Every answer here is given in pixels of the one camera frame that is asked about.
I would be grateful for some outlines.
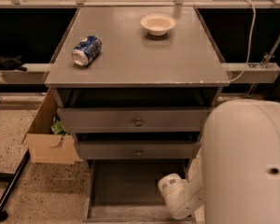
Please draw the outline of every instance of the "cable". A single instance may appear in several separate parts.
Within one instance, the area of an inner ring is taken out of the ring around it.
[[[254,23],[255,23],[255,18],[256,18],[256,10],[255,10],[254,4],[251,0],[244,0],[244,1],[247,2],[248,4],[250,4],[252,6],[252,9],[253,9],[253,19],[252,19],[250,34],[249,34],[248,52],[247,52],[247,55],[246,55],[245,69],[236,78],[230,79],[229,82],[233,82],[233,81],[237,80],[239,77],[242,76],[242,74],[245,72],[245,70],[248,67],[248,63],[249,63],[249,59],[250,59],[251,41],[252,41],[253,28],[254,28]]]

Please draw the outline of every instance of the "drawer knob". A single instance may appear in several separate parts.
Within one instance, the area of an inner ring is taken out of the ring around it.
[[[142,120],[140,120],[140,118],[136,119],[136,121],[134,122],[134,125],[137,127],[140,127],[142,125]]]
[[[137,155],[137,156],[141,156],[141,155],[142,155],[142,150],[141,150],[141,149],[138,149],[138,150],[136,151],[136,155]]]

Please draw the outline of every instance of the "small bowl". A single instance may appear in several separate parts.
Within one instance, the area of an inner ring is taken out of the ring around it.
[[[150,14],[145,16],[141,21],[151,35],[165,35],[176,25],[175,20],[164,14]]]

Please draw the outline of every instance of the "open cardboard box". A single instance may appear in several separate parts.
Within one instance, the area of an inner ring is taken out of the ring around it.
[[[31,162],[74,164],[75,161],[81,161],[74,148],[73,137],[66,135],[62,138],[51,131],[57,109],[57,103],[49,90],[27,132]]]

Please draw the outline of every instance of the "soda can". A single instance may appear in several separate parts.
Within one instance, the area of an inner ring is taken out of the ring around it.
[[[72,57],[76,64],[86,66],[99,54],[102,41],[95,35],[87,36],[72,51]]]

